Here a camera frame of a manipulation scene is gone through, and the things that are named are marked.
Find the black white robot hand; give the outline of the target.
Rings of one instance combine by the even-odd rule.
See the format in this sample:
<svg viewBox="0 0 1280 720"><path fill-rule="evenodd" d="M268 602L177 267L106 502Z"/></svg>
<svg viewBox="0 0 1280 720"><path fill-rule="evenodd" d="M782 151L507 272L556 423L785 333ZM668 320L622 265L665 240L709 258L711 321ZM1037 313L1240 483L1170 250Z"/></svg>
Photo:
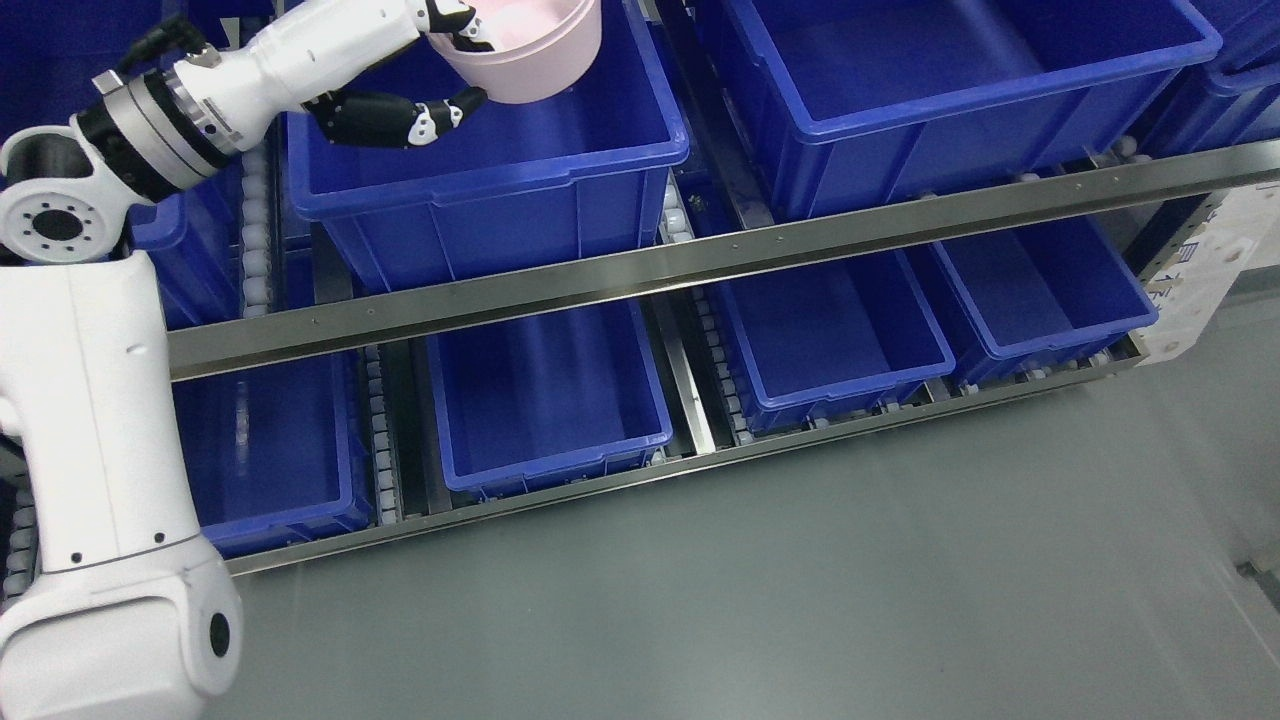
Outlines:
<svg viewBox="0 0 1280 720"><path fill-rule="evenodd" d="M444 36L462 53L500 47L463 1L302 1L215 67L188 60L174 72L220 133L248 151L276 115L302 111L425 35Z"/></svg>

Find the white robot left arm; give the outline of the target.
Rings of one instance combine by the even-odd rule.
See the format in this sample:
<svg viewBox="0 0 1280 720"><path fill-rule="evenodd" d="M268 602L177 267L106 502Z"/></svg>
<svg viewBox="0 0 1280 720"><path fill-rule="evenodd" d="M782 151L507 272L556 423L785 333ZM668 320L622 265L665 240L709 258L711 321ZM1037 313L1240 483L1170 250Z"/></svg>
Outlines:
<svg viewBox="0 0 1280 720"><path fill-rule="evenodd" d="M195 511L157 277L128 225L236 154L170 73L128 77L175 49L219 60L174 17L95 79L95 105L3 146L3 433L38 532L38 575L3 611L5 719L197 719L239 666L241 597Z"/></svg>

